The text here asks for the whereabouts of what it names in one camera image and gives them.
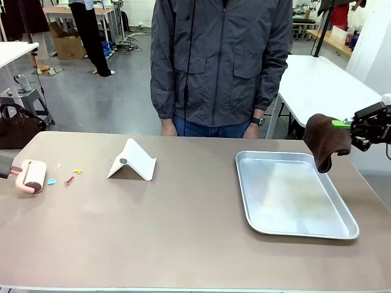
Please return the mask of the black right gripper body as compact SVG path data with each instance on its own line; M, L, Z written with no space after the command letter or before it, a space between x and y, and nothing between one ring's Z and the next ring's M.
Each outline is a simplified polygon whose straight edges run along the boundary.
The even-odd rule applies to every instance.
M390 105L378 102L357 111L350 126L352 145L367 151L373 144L390 144Z

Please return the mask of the person's left hand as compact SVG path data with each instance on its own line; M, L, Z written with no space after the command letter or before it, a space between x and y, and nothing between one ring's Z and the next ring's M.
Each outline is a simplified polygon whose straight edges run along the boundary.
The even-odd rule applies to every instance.
M260 126L250 123L243 134L244 139L258 139L260 135Z

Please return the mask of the person's right hand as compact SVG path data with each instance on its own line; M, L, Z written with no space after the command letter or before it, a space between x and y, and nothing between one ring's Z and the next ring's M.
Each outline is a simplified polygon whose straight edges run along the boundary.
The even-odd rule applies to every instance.
M177 136L177 129L172 119L160 119L161 122L161 135L162 136Z

